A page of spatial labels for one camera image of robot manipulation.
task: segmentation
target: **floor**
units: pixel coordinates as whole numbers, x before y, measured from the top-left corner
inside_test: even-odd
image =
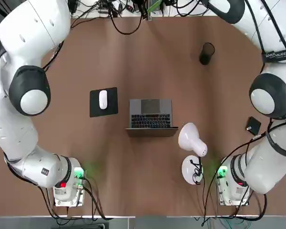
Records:
[[[230,220],[229,223],[222,221],[223,226],[218,219],[212,219],[210,229],[246,229],[245,224],[237,224],[239,220]],[[136,219],[113,219],[109,222],[111,229],[199,229],[202,219],[196,221],[194,218],[167,218],[167,217],[139,217]],[[77,221],[73,226],[82,226],[84,222]],[[48,217],[43,218],[0,218],[0,229],[55,229],[59,228],[56,222]],[[258,222],[253,222],[250,229],[286,229],[286,217],[264,217]]]

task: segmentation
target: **laptop keyboard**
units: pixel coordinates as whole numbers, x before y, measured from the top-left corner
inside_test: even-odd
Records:
[[[132,128],[170,128],[169,114],[133,114]]]

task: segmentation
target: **lamp base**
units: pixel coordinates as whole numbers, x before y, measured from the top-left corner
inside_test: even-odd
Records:
[[[190,185],[196,185],[197,182],[200,182],[202,180],[203,173],[204,173],[204,168],[202,167],[202,172],[201,172],[200,176],[194,175],[197,172],[197,167],[194,166],[191,163],[191,161],[194,164],[199,164],[198,157],[193,156],[193,155],[187,156],[183,160],[183,163],[182,163],[182,166],[181,166],[182,176],[185,179],[185,181],[187,183],[189,183]]]

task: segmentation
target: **black cup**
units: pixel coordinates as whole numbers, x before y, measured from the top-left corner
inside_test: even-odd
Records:
[[[203,65],[208,65],[214,52],[215,52],[214,45],[212,45],[209,42],[204,43],[201,53],[199,55],[200,63]]]

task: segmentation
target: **green indicator light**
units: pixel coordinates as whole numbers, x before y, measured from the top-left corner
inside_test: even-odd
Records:
[[[84,177],[84,170],[81,167],[75,167],[74,168],[74,176],[76,178]]]
[[[217,171],[217,175],[220,177],[224,177],[225,173],[228,171],[228,167],[227,166],[220,166],[218,171]]]

